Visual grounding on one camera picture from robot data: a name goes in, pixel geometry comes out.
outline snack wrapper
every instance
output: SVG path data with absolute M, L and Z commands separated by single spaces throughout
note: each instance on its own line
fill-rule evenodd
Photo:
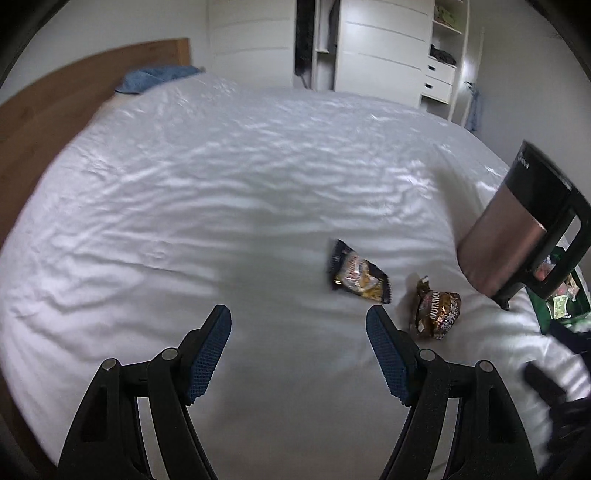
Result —
M 428 277 L 418 281 L 417 294 L 419 302 L 414 319 L 417 331 L 421 336 L 443 339 L 460 315 L 460 295 L 431 290 Z
M 342 240 L 335 242 L 330 256 L 329 282 L 333 290 L 342 288 L 368 300 L 391 302 L 388 276 Z

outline blue towel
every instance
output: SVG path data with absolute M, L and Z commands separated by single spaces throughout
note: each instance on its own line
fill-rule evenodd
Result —
M 482 116 L 482 100 L 480 99 L 480 91 L 475 87 L 469 87 L 472 93 L 472 103 L 470 104 L 470 111 L 466 121 L 466 129 L 469 132 L 476 133 L 480 127 L 480 118 Z
M 115 91 L 118 93 L 144 93 L 156 85 L 190 77 L 197 73 L 201 73 L 201 70 L 196 67 L 179 65 L 134 70 L 125 75 L 123 82 Z

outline wardrobe door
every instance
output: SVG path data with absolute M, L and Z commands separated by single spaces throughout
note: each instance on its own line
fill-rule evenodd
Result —
M 335 90 L 418 107 L 433 0 L 342 0 Z
M 251 86 L 291 87 L 296 0 L 209 0 L 211 72 Z

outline black mug lid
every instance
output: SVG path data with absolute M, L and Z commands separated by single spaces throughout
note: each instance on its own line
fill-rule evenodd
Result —
M 524 141 L 505 185 L 546 230 L 564 212 L 571 192 L 577 191 L 567 176 L 536 146 Z

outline wrinkled white sheet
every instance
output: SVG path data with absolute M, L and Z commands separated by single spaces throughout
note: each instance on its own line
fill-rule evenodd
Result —
M 584 367 L 540 335 L 524 291 L 503 312 L 455 253 L 506 171 L 467 131 L 394 103 L 209 75 L 157 87 L 83 131 L 12 231 L 3 373 L 57 462 L 103 359 L 151 359 L 223 303 L 232 334 L 190 408 L 219 478 L 378 478 L 407 409 L 366 337 L 371 304 L 328 288 L 329 239 L 341 238 L 389 275 L 399 327 L 419 277 L 460 293 L 457 324 L 423 345 L 494 362 L 540 462 L 547 410 L 520 369 L 538 360 L 576 398 L 589 391 Z

